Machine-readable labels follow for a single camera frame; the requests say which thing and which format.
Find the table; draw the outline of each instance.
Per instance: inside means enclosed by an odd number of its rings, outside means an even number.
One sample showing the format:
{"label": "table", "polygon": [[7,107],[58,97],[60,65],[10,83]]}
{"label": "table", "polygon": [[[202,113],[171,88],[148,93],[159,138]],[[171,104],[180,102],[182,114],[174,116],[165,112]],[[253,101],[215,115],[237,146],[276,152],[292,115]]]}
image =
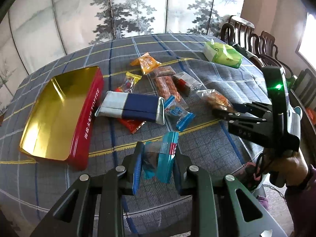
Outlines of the table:
{"label": "table", "polygon": [[[29,233],[81,174],[104,174],[133,153],[137,141],[156,139],[173,129],[168,122],[164,126],[148,122],[132,135],[117,120],[98,117],[85,171],[78,172],[51,161],[37,163],[20,153],[18,146],[34,101],[53,76],[98,65],[103,73],[104,97],[107,91],[121,85],[126,71],[141,74],[140,68],[131,67],[129,63],[149,52],[176,72],[185,71],[200,79],[207,89],[216,89],[231,102],[270,103],[263,75],[249,60],[243,58],[239,69],[207,61],[202,50],[204,43],[211,39],[221,42],[209,36],[173,33],[113,40],[69,54],[25,78],[0,127],[0,204],[3,210],[13,211],[14,222]],[[137,83],[134,92],[157,94],[153,81],[147,76]],[[221,176],[237,171],[262,150],[258,145],[230,135],[226,123],[215,119],[210,107],[197,95],[184,97],[184,100],[189,106],[188,111],[195,113],[196,117],[189,128],[180,133],[179,148],[191,157],[194,164]],[[125,197],[123,207],[127,235],[162,229],[169,231],[168,226],[188,218],[191,197],[180,197],[173,179],[170,184],[162,184],[155,178],[142,179],[137,195]]]}

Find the beige wall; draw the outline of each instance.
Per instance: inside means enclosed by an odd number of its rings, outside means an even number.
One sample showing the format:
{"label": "beige wall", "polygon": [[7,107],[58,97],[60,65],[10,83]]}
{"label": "beige wall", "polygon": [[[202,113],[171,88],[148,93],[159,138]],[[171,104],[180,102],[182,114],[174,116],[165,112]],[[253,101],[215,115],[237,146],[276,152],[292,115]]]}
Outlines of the beige wall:
{"label": "beige wall", "polygon": [[304,31],[307,11],[300,0],[244,0],[241,17],[255,25],[255,32],[265,30],[275,38],[278,59],[298,75],[308,65],[295,53]]}

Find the teal snack package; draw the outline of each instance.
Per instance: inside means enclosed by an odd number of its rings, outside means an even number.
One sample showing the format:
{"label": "teal snack package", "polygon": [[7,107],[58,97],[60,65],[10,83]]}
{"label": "teal snack package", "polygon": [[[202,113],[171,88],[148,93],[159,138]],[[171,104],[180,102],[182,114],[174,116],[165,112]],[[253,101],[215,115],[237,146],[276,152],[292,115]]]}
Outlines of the teal snack package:
{"label": "teal snack package", "polygon": [[176,118],[176,128],[182,132],[187,128],[195,115],[193,113],[187,112],[176,100],[173,95],[171,95],[164,103],[165,114],[170,117]]}
{"label": "teal snack package", "polygon": [[214,63],[236,69],[241,65],[242,55],[234,47],[225,43],[214,42],[213,39],[205,43],[203,53],[209,61]]}
{"label": "teal snack package", "polygon": [[143,170],[146,180],[156,176],[162,183],[170,182],[178,137],[178,132],[169,132],[157,141],[145,143]]}

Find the green tissue package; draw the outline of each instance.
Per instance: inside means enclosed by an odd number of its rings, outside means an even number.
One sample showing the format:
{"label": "green tissue package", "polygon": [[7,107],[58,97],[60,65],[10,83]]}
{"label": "green tissue package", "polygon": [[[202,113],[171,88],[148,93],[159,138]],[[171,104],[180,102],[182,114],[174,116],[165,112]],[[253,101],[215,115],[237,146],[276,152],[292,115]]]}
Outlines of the green tissue package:
{"label": "green tissue package", "polygon": [[203,53],[211,62],[236,69],[240,67],[242,61],[242,55],[237,52],[234,47],[228,44],[214,42],[213,39],[205,43]]}

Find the green light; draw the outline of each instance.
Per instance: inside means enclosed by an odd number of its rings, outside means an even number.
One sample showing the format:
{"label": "green light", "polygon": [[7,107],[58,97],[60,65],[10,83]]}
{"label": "green light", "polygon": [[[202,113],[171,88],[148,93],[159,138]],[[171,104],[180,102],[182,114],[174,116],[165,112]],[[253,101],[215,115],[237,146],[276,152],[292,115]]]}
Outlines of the green light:
{"label": "green light", "polygon": [[278,89],[278,90],[280,90],[280,89],[282,88],[282,85],[281,85],[281,84],[278,84],[278,85],[276,85],[275,88]]}

